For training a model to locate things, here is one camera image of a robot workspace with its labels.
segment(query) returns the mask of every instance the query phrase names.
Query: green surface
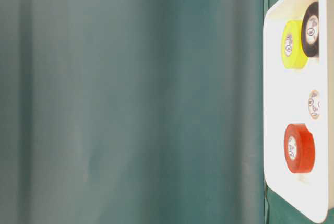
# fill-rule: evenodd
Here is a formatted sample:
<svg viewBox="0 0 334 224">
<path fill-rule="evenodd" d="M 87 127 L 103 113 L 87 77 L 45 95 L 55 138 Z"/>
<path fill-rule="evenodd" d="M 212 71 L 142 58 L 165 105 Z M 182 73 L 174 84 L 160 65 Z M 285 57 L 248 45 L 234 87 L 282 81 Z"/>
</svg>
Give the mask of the green surface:
<svg viewBox="0 0 334 224">
<path fill-rule="evenodd" d="M 265 0 L 268 1 L 269 7 L 272 6 L 277 0 Z M 279 195 L 277 195 L 271 189 L 267 191 L 267 201 L 269 204 L 269 212 L 267 217 L 267 223 L 269 224 L 306 224 L 313 223 L 302 215 L 298 210 L 292 207 L 289 203 L 283 200 Z M 334 223 L 334 209 L 328 212 L 328 216 L 324 224 Z"/>
<path fill-rule="evenodd" d="M 1 223 L 263 223 L 263 0 L 0 8 Z"/>
</svg>

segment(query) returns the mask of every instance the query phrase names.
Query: printed label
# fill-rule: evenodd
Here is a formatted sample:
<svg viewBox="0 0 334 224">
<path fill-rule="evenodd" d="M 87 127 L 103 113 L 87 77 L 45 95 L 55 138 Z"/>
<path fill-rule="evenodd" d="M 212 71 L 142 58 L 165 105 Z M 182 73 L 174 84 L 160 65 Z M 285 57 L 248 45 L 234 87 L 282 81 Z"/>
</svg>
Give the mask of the printed label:
<svg viewBox="0 0 334 224">
<path fill-rule="evenodd" d="M 317 119 L 320 116 L 320 94 L 313 90 L 308 97 L 308 111 L 312 118 Z"/>
<path fill-rule="evenodd" d="M 312 15 L 306 24 L 306 41 L 308 44 L 312 45 L 316 42 L 319 34 L 319 20 L 316 15 Z"/>
<path fill-rule="evenodd" d="M 297 142 L 296 142 L 296 139 L 293 136 L 289 137 L 288 151 L 289 151 L 290 159 L 295 160 L 295 158 L 297 157 Z"/>
<path fill-rule="evenodd" d="M 287 37 L 285 38 L 285 46 L 284 46 L 286 56 L 289 57 L 291 55 L 292 49 L 293 49 L 292 35 L 288 34 Z"/>
</svg>

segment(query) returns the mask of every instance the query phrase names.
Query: yellow tape roll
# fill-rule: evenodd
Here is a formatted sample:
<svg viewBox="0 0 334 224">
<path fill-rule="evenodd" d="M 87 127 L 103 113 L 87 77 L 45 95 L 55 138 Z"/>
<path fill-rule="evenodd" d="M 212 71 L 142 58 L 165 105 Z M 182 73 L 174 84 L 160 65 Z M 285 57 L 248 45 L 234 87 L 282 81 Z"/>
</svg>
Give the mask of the yellow tape roll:
<svg viewBox="0 0 334 224">
<path fill-rule="evenodd" d="M 291 20 L 284 27 L 281 56 L 287 69 L 302 69 L 307 62 L 307 56 L 302 48 L 301 31 L 302 22 L 298 20 Z"/>
</svg>

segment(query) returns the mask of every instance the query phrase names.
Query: black tape roll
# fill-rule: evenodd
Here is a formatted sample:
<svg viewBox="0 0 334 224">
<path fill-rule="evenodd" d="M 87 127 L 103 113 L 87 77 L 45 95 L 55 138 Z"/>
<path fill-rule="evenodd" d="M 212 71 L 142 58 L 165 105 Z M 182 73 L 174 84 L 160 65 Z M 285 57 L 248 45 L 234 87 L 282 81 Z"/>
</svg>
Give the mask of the black tape roll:
<svg viewBox="0 0 334 224">
<path fill-rule="evenodd" d="M 307 57 L 319 53 L 319 9 L 318 2 L 310 4 L 305 12 L 302 25 L 302 46 Z"/>
</svg>

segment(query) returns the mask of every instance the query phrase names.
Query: orange tape roll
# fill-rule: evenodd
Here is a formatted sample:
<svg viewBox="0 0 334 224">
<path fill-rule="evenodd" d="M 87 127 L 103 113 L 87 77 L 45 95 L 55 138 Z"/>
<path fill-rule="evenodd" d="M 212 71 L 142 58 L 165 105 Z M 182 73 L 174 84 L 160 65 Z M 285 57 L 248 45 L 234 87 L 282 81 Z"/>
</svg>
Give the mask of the orange tape roll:
<svg viewBox="0 0 334 224">
<path fill-rule="evenodd" d="M 284 154 L 292 173 L 309 173 L 315 160 L 313 135 L 305 124 L 289 124 L 284 135 Z"/>
</svg>

